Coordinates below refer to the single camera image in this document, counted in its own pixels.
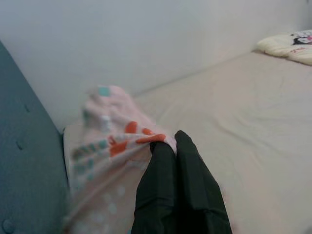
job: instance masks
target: pink blanket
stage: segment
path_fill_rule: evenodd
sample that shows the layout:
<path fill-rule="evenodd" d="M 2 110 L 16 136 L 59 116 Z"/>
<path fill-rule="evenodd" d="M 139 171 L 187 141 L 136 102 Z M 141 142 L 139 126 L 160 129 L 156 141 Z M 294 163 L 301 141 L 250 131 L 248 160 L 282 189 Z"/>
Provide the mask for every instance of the pink blanket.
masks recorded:
<path fill-rule="evenodd" d="M 81 145 L 70 160 L 69 233 L 127 233 L 138 183 L 149 163 L 149 143 L 176 141 L 150 121 L 121 88 L 101 86 L 83 109 Z"/>

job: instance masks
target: white wall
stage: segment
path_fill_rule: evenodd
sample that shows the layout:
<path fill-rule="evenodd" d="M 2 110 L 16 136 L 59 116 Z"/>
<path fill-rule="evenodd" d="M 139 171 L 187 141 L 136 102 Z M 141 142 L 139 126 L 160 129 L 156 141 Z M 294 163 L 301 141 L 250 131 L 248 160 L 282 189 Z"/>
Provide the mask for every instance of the white wall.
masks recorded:
<path fill-rule="evenodd" d="M 308 23 L 307 0 L 0 0 L 0 39 L 59 129 L 96 84 L 137 93 Z"/>

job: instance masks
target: upholstered headboard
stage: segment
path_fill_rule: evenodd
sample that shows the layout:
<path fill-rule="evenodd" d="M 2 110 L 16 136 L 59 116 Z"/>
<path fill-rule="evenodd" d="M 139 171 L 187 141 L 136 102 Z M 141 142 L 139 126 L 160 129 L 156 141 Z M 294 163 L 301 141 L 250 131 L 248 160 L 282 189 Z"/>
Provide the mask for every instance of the upholstered headboard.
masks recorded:
<path fill-rule="evenodd" d="M 59 234 L 67 191 L 61 135 L 0 42 L 0 234 Z"/>

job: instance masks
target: printed pillowcase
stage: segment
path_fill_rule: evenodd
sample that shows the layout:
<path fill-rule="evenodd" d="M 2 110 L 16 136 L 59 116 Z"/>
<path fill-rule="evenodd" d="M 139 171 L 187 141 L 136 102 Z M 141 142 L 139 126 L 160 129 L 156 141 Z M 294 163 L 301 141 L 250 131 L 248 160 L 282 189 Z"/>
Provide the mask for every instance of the printed pillowcase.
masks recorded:
<path fill-rule="evenodd" d="M 312 65 L 312 30 L 265 38 L 257 48 L 269 55 Z"/>

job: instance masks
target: bed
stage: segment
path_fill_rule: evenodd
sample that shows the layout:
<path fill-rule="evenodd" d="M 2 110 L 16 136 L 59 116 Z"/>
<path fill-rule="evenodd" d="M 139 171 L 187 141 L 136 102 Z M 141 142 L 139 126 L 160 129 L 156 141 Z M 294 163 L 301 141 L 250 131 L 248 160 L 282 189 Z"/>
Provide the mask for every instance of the bed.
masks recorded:
<path fill-rule="evenodd" d="M 0 234 L 61 233 L 64 165 L 81 120 L 65 129 L 64 160 L 61 135 L 2 45 L 0 89 Z M 172 134 L 192 137 L 233 233 L 312 232 L 312 67 L 253 52 L 136 102 Z"/>
<path fill-rule="evenodd" d="M 136 97 L 158 124 L 182 129 L 218 181 L 233 233 L 309 233 L 312 68 L 248 53 Z M 81 123 L 65 130 L 65 155 Z"/>

